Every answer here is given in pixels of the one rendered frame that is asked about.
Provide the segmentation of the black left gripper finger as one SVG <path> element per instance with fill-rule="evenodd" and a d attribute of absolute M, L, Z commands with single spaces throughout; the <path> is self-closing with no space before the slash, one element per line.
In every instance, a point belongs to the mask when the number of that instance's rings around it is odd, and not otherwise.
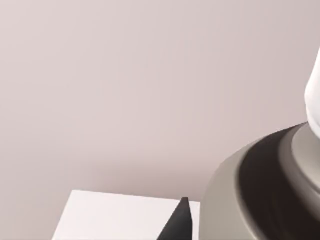
<path fill-rule="evenodd" d="M 188 197 L 182 197 L 156 240 L 192 240 L 193 219 Z"/>

